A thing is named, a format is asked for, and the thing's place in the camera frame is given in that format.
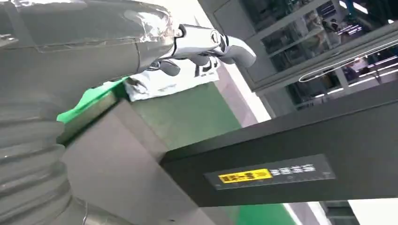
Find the metal enclosure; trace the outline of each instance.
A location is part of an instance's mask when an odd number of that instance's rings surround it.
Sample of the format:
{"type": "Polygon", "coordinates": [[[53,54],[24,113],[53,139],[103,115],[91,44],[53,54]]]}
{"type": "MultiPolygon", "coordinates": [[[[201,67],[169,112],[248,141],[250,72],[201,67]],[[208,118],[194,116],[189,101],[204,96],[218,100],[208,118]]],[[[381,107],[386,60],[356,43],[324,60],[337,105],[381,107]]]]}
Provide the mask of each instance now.
{"type": "Polygon", "coordinates": [[[387,83],[168,152],[161,165],[200,207],[397,197],[397,101],[398,82],[387,83]],[[216,190],[204,176],[318,154],[335,179],[216,190]]]}

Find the plastic wrap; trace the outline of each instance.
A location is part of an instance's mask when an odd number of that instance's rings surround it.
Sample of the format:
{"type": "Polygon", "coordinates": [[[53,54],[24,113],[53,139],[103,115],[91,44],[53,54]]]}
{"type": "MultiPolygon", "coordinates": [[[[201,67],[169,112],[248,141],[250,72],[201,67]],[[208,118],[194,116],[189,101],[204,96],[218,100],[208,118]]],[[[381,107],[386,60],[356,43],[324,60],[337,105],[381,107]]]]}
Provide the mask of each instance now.
{"type": "Polygon", "coordinates": [[[0,34],[16,34],[13,48],[156,42],[178,29],[166,8],[137,1],[1,0],[0,8],[0,34]]]}
{"type": "Polygon", "coordinates": [[[196,66],[190,60],[173,61],[181,68],[177,76],[169,76],[161,70],[131,75],[124,82],[130,101],[172,95],[219,80],[217,69],[220,61],[216,57],[210,57],[210,61],[204,66],[196,66]]]}

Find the flexible duct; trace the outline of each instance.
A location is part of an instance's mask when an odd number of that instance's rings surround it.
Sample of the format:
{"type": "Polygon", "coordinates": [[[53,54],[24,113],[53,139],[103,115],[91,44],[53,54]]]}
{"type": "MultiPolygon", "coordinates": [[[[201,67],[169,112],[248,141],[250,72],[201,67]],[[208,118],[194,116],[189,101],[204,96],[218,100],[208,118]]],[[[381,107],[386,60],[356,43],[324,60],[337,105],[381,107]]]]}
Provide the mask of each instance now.
{"type": "Polygon", "coordinates": [[[1,105],[0,225],[130,225],[73,198],[56,143],[64,125],[49,109],[1,105]]]}

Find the clear tape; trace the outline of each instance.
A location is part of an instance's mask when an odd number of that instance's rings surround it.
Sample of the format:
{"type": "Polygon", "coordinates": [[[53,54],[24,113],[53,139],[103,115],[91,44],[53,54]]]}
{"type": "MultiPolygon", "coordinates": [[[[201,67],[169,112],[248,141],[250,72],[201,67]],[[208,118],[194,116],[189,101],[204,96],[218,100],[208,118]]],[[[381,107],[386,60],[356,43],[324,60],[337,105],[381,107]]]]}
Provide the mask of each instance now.
{"type": "Polygon", "coordinates": [[[15,33],[24,35],[16,37],[17,48],[33,45],[59,51],[158,42],[175,37],[179,26],[166,8],[138,1],[2,0],[0,7],[6,4],[14,5],[6,13],[19,31],[15,33]]]}

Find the green surface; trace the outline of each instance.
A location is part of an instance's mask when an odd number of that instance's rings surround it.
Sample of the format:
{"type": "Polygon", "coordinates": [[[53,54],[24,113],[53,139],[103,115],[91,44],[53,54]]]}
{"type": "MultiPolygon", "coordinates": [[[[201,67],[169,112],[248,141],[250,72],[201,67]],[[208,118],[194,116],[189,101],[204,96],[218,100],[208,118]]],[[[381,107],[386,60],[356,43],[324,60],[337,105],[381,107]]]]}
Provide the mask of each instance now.
{"type": "Polygon", "coordinates": [[[131,105],[169,149],[241,128],[213,83],[131,105]]]}
{"type": "Polygon", "coordinates": [[[97,88],[88,89],[82,96],[79,103],[75,106],[75,108],[59,114],[57,117],[58,121],[69,123],[78,115],[82,114],[85,110],[96,104],[99,100],[104,98],[109,91],[120,84],[124,79],[121,79],[116,82],[106,82],[102,86],[97,88]]]}
{"type": "Polygon", "coordinates": [[[237,225],[294,225],[282,204],[240,207],[237,225]]]}
{"type": "Polygon", "coordinates": [[[65,122],[65,130],[61,136],[57,138],[60,144],[68,145],[79,133],[84,132],[86,128],[96,122],[102,113],[106,112],[110,107],[118,101],[113,91],[108,91],[100,98],[95,98],[83,108],[76,108],[73,112],[67,113],[63,118],[65,122]]]}
{"type": "MultiPolygon", "coordinates": [[[[172,96],[131,103],[169,149],[176,149],[240,129],[213,83],[172,96]]],[[[281,204],[225,207],[236,225],[294,225],[281,204]]]]}

